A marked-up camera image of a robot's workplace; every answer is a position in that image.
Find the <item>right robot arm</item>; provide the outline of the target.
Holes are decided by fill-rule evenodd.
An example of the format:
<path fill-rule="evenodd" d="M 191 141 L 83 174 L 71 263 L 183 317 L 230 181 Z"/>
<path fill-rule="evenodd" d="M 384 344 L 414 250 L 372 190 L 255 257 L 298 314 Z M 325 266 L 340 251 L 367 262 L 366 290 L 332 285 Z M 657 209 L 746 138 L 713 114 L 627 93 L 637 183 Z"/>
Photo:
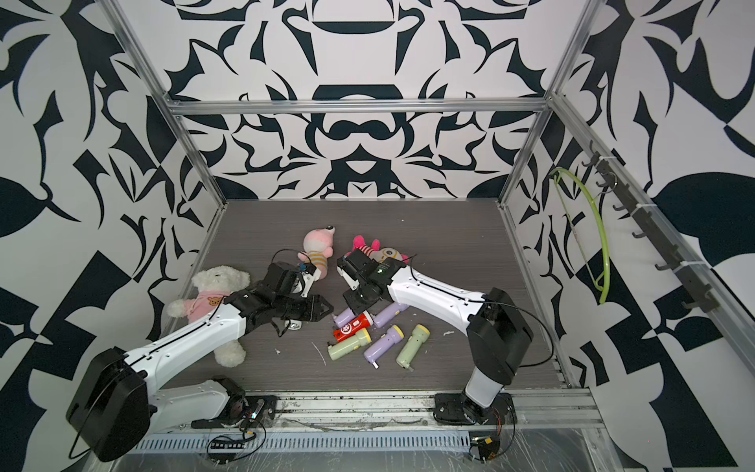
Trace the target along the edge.
<path fill-rule="evenodd" d="M 462 393 L 462 403 L 484 411 L 511 385 L 522 366 L 534 334 L 501 289 L 470 291 L 427 277 L 409 263 L 387 259 L 381 263 L 353 251 L 336 261 L 349 290 L 348 307 L 363 312 L 381 300 L 397 302 L 434 316 L 466 334 L 474 363 Z"/>

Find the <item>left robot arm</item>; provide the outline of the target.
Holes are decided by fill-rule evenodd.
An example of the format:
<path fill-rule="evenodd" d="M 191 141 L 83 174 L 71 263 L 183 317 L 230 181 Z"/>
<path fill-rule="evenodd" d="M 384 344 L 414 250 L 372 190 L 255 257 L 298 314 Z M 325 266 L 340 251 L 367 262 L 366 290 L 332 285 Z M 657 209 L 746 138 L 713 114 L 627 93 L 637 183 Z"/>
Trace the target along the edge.
<path fill-rule="evenodd" d="M 245 360 L 239 339 L 274 320 L 290 325 L 331 314 L 332 304 L 311 291 L 321 276 L 311 262 L 272 263 L 255 286 L 226 267 L 197 275 L 200 294 L 180 305 L 186 326 L 130 351 L 110 348 L 90 361 L 66 413 L 78 439 L 110 462 L 168 428 L 241 422 L 249 404 L 234 381 L 215 377 L 175 389 L 167 383 L 212 352 L 224 365 L 238 366 Z"/>

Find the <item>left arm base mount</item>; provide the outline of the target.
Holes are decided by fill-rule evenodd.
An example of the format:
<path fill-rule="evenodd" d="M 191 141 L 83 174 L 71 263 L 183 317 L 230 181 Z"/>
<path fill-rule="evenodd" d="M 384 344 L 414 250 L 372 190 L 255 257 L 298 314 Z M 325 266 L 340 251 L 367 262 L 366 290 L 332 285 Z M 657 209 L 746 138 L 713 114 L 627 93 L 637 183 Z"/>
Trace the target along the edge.
<path fill-rule="evenodd" d="M 220 385 L 228 399 L 216 417 L 194 420 L 191 423 L 193 429 L 248 427 L 253 420 L 267 426 L 275 419 L 277 395 L 248 395 L 240 385 L 224 376 L 213 377 L 212 381 Z"/>

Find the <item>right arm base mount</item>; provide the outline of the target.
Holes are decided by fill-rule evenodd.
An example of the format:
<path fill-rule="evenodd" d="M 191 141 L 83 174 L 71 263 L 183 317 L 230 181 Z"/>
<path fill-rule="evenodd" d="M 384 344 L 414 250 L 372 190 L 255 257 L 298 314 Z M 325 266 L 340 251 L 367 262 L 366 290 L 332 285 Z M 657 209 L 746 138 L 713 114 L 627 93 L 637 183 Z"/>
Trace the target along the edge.
<path fill-rule="evenodd" d="M 437 393 L 434 419 L 450 426 L 515 425 L 516 410 L 509 393 L 499 393 L 489 407 L 481 407 L 463 393 Z"/>

